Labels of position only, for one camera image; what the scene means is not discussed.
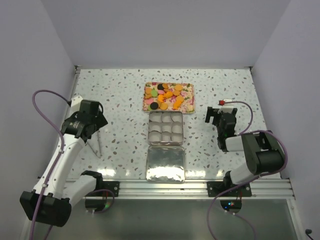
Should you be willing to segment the orange flower cookie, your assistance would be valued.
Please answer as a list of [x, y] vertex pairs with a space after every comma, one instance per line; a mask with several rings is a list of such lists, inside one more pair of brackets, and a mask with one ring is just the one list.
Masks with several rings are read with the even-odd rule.
[[173, 96], [173, 92], [172, 91], [168, 91], [168, 92], [166, 92], [165, 94], [164, 94], [164, 97], [166, 98], [166, 99], [169, 99], [169, 98], [171, 98]]

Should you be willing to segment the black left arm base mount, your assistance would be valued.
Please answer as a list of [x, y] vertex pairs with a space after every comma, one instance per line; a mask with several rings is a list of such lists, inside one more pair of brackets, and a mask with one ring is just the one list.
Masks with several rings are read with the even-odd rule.
[[[107, 190], [111, 191], [114, 194], [114, 197], [116, 198], [119, 196], [120, 182], [119, 181], [104, 181], [101, 189], [107, 189]], [[112, 194], [110, 192], [105, 191], [105, 190], [98, 192], [98, 193], [94, 193], [93, 195], [98, 196], [98, 197], [104, 197], [104, 198], [108, 198], [108, 197], [111, 198], [112, 197]]]

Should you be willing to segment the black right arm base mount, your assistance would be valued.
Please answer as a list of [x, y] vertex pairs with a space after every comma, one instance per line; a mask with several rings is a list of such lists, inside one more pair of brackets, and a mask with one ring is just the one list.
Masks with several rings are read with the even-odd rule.
[[[207, 181], [207, 195], [209, 197], [216, 197], [218, 194], [223, 191], [229, 190], [230, 188], [235, 187], [234, 184], [225, 185], [223, 181]], [[223, 197], [251, 197], [252, 190], [249, 184], [241, 186], [234, 190], [229, 190], [227, 193], [222, 195]]]

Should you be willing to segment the pink round cookie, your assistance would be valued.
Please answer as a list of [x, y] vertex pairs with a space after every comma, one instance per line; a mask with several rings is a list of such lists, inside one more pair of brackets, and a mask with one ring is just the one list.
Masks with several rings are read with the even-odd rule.
[[147, 104], [147, 105], [150, 105], [151, 103], [153, 103], [154, 102], [154, 100], [152, 99], [152, 98], [149, 98], [149, 99], [146, 99], [145, 100], [145, 103]]

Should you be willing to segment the black round cookie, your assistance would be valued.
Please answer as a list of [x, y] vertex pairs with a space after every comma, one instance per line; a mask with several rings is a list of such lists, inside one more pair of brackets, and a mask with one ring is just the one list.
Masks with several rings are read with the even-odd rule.
[[150, 105], [149, 105], [149, 108], [151, 110], [157, 110], [159, 108], [159, 104], [157, 102], [152, 102]]
[[157, 89], [163, 91], [163, 90], [164, 90], [163, 84], [162, 84], [162, 83], [161, 83], [161, 84], [158, 84], [158, 85], [157, 85]]

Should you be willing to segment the black round cookie front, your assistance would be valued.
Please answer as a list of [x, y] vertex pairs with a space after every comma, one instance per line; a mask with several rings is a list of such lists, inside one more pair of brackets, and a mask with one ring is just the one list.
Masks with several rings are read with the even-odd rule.
[[157, 102], [152, 102], [150, 105], [149, 105], [149, 108], [151, 110], [157, 110], [159, 108], [159, 104]]

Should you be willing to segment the metal tongs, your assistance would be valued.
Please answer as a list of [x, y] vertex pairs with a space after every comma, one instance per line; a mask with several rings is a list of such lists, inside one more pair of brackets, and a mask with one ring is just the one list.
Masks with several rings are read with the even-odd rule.
[[102, 157], [101, 134], [99, 130], [91, 136], [91, 139], [87, 140], [86, 145], [97, 158], [100, 159]]

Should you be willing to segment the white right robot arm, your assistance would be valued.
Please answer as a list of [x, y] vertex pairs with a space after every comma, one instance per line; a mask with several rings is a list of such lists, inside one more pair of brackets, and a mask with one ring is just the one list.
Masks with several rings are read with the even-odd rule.
[[271, 131], [253, 131], [236, 135], [237, 110], [208, 107], [205, 122], [217, 129], [218, 148], [227, 152], [243, 152], [245, 163], [227, 171], [221, 183], [208, 182], [210, 197], [221, 193], [235, 196], [241, 187], [245, 188], [252, 180], [282, 171], [287, 164], [287, 154], [283, 145]]

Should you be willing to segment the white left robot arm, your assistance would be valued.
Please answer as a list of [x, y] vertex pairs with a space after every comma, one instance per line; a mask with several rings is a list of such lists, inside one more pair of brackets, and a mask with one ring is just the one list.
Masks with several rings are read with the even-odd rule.
[[70, 187], [65, 187], [72, 166], [92, 135], [108, 124], [100, 102], [81, 97], [69, 100], [70, 117], [54, 129], [59, 141], [54, 154], [31, 191], [23, 191], [20, 204], [30, 221], [62, 227], [68, 221], [74, 205], [89, 193], [103, 193], [102, 174], [86, 170]]

